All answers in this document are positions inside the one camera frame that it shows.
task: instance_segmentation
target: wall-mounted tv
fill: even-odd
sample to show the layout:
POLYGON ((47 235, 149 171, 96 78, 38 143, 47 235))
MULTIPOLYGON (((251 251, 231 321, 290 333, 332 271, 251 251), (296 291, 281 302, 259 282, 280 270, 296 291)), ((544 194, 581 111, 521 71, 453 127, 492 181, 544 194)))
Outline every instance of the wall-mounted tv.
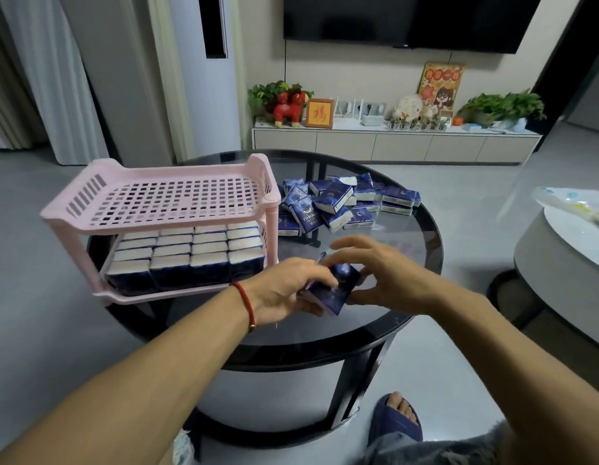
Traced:
POLYGON ((284 38, 514 54, 541 0, 284 0, 284 38))

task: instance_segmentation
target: white tv cabinet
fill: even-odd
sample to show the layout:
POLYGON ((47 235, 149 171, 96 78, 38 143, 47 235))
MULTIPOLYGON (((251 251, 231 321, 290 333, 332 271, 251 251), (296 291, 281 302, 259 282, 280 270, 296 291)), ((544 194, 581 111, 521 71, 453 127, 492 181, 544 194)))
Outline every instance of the white tv cabinet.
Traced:
POLYGON ((534 132, 500 134, 467 132, 392 131, 385 125, 366 127, 352 119, 334 119, 332 129, 299 126, 281 128, 256 118, 252 148, 304 150, 358 162, 381 163, 525 163, 541 136, 534 132))

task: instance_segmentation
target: foot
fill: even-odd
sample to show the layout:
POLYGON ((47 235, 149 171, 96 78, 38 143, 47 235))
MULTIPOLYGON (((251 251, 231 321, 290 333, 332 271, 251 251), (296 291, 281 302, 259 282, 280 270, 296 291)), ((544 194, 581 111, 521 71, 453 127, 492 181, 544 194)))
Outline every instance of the foot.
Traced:
POLYGON ((400 392, 391 393, 387 399, 387 405, 408 418, 416 426, 419 425, 418 418, 413 414, 412 407, 409 406, 409 403, 403 398, 400 392))

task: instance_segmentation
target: cartoon poster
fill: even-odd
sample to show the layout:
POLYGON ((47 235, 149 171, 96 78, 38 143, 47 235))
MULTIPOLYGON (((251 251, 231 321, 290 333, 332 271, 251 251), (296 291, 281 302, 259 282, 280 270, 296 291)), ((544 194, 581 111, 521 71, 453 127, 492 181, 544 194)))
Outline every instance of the cartoon poster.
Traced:
POLYGON ((454 100, 459 89, 465 65, 426 64, 419 82, 418 94, 424 102, 424 117, 437 114, 453 116, 454 100))

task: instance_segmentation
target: framed picture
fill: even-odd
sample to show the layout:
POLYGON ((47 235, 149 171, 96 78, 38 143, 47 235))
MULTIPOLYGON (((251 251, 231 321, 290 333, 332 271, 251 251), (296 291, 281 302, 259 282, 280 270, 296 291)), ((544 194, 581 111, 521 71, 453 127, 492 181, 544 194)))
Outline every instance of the framed picture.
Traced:
POLYGON ((423 117, 452 117, 454 99, 465 65, 428 63, 419 81, 418 94, 424 103, 423 117))
POLYGON ((334 100, 310 98, 306 106, 305 126, 331 129, 334 125, 334 100))

